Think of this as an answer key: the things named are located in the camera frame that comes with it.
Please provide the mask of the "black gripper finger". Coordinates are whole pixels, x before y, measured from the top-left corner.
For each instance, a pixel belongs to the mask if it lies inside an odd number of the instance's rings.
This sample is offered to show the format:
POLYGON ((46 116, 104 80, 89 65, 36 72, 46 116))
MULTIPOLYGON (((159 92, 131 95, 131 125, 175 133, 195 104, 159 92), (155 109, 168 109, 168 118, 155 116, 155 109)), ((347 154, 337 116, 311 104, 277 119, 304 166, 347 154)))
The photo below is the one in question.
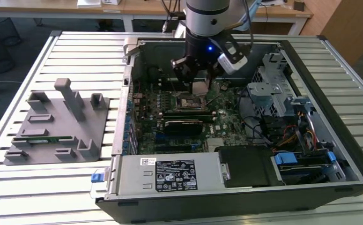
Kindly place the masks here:
POLYGON ((207 75, 205 75, 205 85, 211 86, 212 80, 221 76, 221 66, 219 64, 208 64, 207 66, 207 75))
POLYGON ((191 56, 171 60, 171 66, 177 80, 184 84, 191 84, 196 77, 196 62, 191 56))

